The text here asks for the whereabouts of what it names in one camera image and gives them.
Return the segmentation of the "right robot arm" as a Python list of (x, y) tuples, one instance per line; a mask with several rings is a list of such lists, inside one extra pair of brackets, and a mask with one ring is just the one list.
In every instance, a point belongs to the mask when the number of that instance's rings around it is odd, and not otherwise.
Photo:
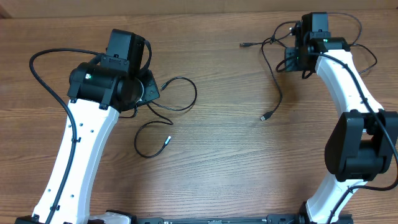
[(354, 66), (351, 45), (332, 37), (328, 13), (311, 12), (291, 29), (294, 47), (285, 50), (285, 71), (317, 74), (326, 85), (339, 120), (325, 146), (328, 170), (315, 194), (300, 208), (298, 223), (351, 223), (340, 212), (359, 189), (388, 191), (397, 187), (368, 186), (397, 159), (397, 113), (378, 103)]

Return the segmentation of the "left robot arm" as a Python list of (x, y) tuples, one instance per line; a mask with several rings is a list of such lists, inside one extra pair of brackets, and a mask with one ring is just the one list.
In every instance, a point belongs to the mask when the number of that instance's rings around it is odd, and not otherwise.
[(127, 212), (90, 215), (90, 197), (106, 141), (123, 111), (159, 97), (150, 63), (142, 64), (150, 43), (114, 29), (105, 53), (75, 68), (69, 78), (65, 131), (45, 192), (21, 223), (137, 223)]

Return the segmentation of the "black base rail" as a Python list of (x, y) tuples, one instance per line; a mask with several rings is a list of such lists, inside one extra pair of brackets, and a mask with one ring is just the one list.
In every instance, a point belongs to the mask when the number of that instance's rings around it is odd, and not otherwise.
[(107, 210), (101, 215), (90, 215), (88, 223), (132, 223), (132, 224), (305, 224), (311, 223), (304, 214), (271, 214), (266, 217), (238, 218), (137, 218), (130, 213)]

